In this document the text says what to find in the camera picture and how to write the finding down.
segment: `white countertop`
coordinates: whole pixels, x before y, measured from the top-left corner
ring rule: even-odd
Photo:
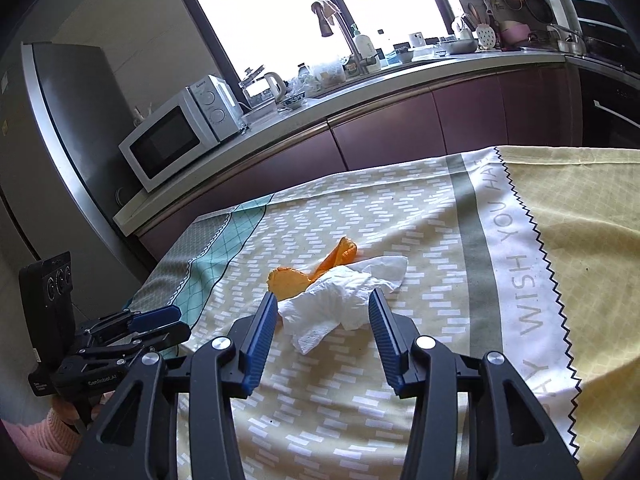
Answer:
[[[502,66],[548,62],[565,62],[564,54],[484,52],[456,56],[455,59],[444,59],[391,74],[381,73],[379,77],[365,80],[320,99],[307,100],[297,110],[268,116],[254,123],[244,134],[216,147],[153,192],[140,191],[113,219],[128,236],[209,177],[233,166],[252,153],[285,139],[290,134],[364,102],[457,74]]]

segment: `microwave window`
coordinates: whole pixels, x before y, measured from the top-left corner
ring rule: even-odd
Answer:
[[[199,143],[177,106],[132,143],[131,153],[146,176],[153,178]]]

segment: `oven handle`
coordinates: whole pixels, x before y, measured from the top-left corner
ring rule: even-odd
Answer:
[[[611,108],[607,108],[606,106],[602,106],[598,101],[596,101],[596,99],[593,100],[593,104],[594,104],[594,106],[596,108],[599,108],[600,110],[604,110],[606,112],[609,112],[610,114],[613,114],[616,117],[619,117],[623,121],[626,121],[627,123],[632,124],[636,128],[640,128],[640,124],[636,123],[635,121],[632,121],[631,119],[625,117],[622,114],[619,114],[618,112],[613,111]]]

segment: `yellow fabric section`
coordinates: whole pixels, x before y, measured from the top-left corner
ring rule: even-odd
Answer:
[[[640,152],[499,150],[556,272],[582,380],[580,471],[601,479],[640,424]]]

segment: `window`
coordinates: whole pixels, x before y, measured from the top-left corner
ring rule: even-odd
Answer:
[[[247,68],[264,65],[267,71],[291,78],[302,62],[347,56],[349,47],[340,28],[321,36],[311,12],[316,0],[184,0],[222,76],[244,100],[237,83]],[[332,0],[348,25],[356,23],[377,48],[408,41],[412,32],[426,38],[450,32],[452,12],[446,0]],[[377,34],[385,31],[385,38]]]

